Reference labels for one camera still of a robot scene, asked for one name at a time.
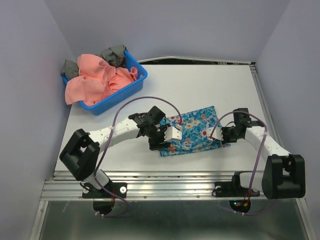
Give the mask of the blue floral skirt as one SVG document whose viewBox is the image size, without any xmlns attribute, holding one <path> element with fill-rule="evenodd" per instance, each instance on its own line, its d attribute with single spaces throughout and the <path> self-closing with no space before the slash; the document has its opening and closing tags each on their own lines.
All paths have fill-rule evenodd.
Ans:
<svg viewBox="0 0 320 240">
<path fill-rule="evenodd" d="M 214 106 L 183 113 L 181 116 L 170 116 L 162 119 L 160 125 L 170 124 L 176 126 L 182 120 L 182 139 L 173 141 L 170 147 L 161 149 L 160 156 L 176 156 L 191 154 L 219 148 L 229 147 L 230 144 L 222 144 L 219 140 L 211 140 L 207 137 L 207 129 L 214 127 L 218 121 Z"/>
</svg>

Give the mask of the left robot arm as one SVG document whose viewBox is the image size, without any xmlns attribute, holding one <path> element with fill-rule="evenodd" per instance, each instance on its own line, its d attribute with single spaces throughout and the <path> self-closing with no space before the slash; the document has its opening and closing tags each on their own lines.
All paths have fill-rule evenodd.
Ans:
<svg viewBox="0 0 320 240">
<path fill-rule="evenodd" d="M 111 193 L 111 180 L 100 169 L 98 157 L 106 148 L 126 140 L 148 137 L 149 149 L 168 148 L 173 127 L 160 125 L 165 114 L 156 106 L 149 112 L 134 113 L 115 125 L 86 132 L 76 130 L 60 153 L 59 159 L 77 181 L 94 187 L 95 193 L 106 197 Z"/>
</svg>

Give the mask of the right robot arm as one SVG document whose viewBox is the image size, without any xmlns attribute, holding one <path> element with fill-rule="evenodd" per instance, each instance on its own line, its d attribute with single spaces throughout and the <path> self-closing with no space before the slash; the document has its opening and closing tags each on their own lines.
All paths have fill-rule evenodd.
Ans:
<svg viewBox="0 0 320 240">
<path fill-rule="evenodd" d="M 234 126 L 218 129 L 222 143 L 236 143 L 244 139 L 257 151 L 256 161 L 264 160 L 263 173 L 257 173 L 258 163 L 252 171 L 237 171 L 232 176 L 225 193 L 232 196 L 253 197 L 263 193 L 269 200 L 298 199 L 306 193 L 305 160 L 280 146 L 268 133 L 267 125 L 249 113 L 247 108 L 232 111 Z"/>
</svg>

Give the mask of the blue plastic bin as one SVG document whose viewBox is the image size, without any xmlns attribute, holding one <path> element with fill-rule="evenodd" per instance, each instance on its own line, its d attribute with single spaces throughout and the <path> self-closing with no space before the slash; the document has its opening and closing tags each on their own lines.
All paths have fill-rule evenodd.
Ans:
<svg viewBox="0 0 320 240">
<path fill-rule="evenodd" d="M 144 80 L 146 79 L 148 73 L 147 73 L 146 69 L 143 68 L 141 66 L 141 64 L 138 63 L 138 61 L 128 52 L 127 49 L 124 51 L 124 55 L 126 58 L 125 68 L 128 70 L 132 67 L 137 68 L 137 70 L 138 70 L 138 79 L 137 80 L 135 80 L 133 83 L 127 85 L 126 87 L 122 88 L 121 90 L 115 92 L 114 94 L 106 97 L 105 99 L 97 102 L 93 106 L 87 106 L 87 105 L 85 105 L 85 103 L 83 101 L 77 101 L 74 103 L 79 103 L 80 106 L 84 110 L 90 112 L 93 115 L 98 116 L 98 115 L 102 114 L 103 112 L 109 110 L 113 106 L 117 105 L 118 103 L 131 97 L 135 93 L 139 92 L 143 88 Z M 62 81 L 65 84 L 65 90 L 66 90 L 68 80 L 65 76 L 62 76 Z"/>
</svg>

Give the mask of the pink skirt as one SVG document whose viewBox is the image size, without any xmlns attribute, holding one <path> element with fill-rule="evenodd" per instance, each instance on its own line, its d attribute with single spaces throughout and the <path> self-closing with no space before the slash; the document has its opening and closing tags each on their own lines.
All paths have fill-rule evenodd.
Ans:
<svg viewBox="0 0 320 240">
<path fill-rule="evenodd" d="M 79 56 L 77 65 L 78 76 L 66 84 L 67 105 L 83 101 L 91 107 L 138 79 L 136 67 L 115 67 L 93 54 Z"/>
</svg>

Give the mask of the grey skirt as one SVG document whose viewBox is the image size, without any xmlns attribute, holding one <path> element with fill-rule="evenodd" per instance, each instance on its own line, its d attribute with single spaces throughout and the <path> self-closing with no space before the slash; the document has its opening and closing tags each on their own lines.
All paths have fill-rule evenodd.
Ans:
<svg viewBox="0 0 320 240">
<path fill-rule="evenodd" d="M 113 67 L 126 67 L 126 57 L 124 51 L 127 48 L 124 45 L 116 45 L 109 48 L 104 49 L 99 57 L 107 61 Z M 65 76 L 69 81 L 79 75 L 79 67 L 78 64 L 71 60 L 65 60 L 62 66 L 61 76 Z"/>
</svg>

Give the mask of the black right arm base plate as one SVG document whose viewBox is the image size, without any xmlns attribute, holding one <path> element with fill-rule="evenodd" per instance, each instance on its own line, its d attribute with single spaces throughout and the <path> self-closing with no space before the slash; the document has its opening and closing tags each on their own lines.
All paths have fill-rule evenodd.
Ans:
<svg viewBox="0 0 320 240">
<path fill-rule="evenodd" d="M 230 198 L 230 208 L 235 213 L 247 215 L 251 209 L 251 197 L 259 197 L 259 191 L 251 190 L 232 183 L 231 181 L 216 181 L 211 195 L 216 198 Z"/>
</svg>

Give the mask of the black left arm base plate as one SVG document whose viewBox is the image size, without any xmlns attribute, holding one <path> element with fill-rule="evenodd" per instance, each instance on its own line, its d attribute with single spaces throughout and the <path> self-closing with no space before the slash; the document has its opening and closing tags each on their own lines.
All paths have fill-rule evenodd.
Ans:
<svg viewBox="0 0 320 240">
<path fill-rule="evenodd" d="M 96 189 L 88 182 L 80 182 L 82 187 L 82 198 L 93 200 L 92 207 L 96 216 L 103 218 L 112 218 L 124 214 L 128 208 L 129 203 L 126 200 L 128 185 L 126 182 L 109 182 L 104 186 L 104 189 Z M 124 203 L 124 210 L 116 210 L 116 200 Z"/>
</svg>

